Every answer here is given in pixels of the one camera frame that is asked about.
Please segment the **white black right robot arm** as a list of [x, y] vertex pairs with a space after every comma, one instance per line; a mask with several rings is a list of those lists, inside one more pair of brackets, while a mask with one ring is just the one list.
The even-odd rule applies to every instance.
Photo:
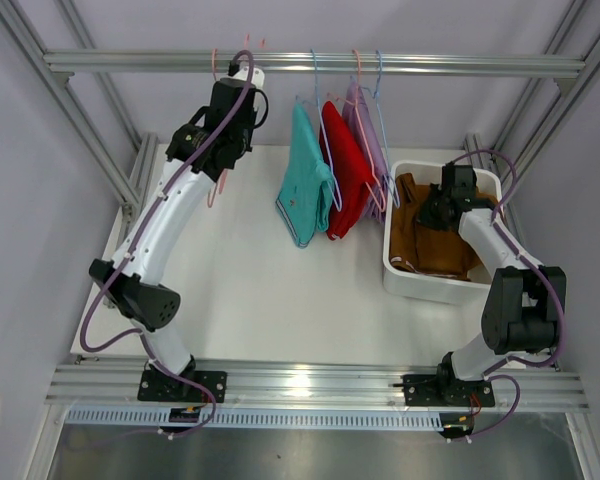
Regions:
[[445, 405], [468, 406], [491, 375], [511, 362], [534, 368], [554, 364], [562, 351], [566, 275], [523, 249], [501, 221], [497, 204], [479, 197], [474, 169], [445, 164], [418, 220], [458, 234], [491, 277], [480, 334], [443, 357], [426, 384], [429, 394]]

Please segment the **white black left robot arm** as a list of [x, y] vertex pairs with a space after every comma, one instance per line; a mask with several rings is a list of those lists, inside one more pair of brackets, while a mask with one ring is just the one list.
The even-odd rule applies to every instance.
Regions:
[[172, 136], [154, 193], [124, 242], [108, 261], [96, 259], [89, 275], [128, 319], [149, 356], [138, 398], [148, 402], [223, 400], [226, 375], [199, 372], [174, 318], [180, 295], [162, 285], [166, 263], [189, 218], [221, 174], [251, 151], [255, 129], [266, 121], [265, 77], [255, 70], [213, 85], [209, 105]]

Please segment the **brown trousers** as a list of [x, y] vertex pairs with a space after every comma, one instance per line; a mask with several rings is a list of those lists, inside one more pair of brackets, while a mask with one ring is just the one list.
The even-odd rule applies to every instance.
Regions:
[[469, 272], [482, 266], [473, 248], [453, 231], [438, 231], [417, 222], [430, 186], [416, 184], [411, 173], [396, 180], [400, 207], [392, 210], [389, 264], [416, 274], [469, 280]]

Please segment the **pink hanger of brown trousers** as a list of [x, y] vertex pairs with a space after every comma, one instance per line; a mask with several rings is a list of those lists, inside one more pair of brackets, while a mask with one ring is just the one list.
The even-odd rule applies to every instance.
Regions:
[[223, 171], [219, 177], [219, 182], [216, 183], [214, 185], [213, 189], [208, 192], [207, 199], [206, 199], [206, 205], [209, 209], [211, 209], [214, 206], [214, 202], [215, 202], [216, 198], [218, 196], [222, 195], [224, 188], [225, 188], [227, 175], [228, 175], [228, 171], [227, 170]]

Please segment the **pink hanger of yellow trousers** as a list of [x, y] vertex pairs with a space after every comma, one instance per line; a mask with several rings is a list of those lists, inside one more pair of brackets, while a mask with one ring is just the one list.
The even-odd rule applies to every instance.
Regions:
[[218, 70], [217, 70], [217, 54], [218, 54], [218, 49], [214, 48], [211, 52], [211, 73], [212, 73], [214, 82], [219, 80]]

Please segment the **teal trousers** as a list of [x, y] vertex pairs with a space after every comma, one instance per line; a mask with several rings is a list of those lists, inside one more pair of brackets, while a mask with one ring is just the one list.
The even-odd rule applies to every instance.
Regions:
[[292, 110], [289, 161], [275, 206], [298, 248], [326, 232], [333, 204], [333, 176], [325, 163], [310, 118], [300, 104]]

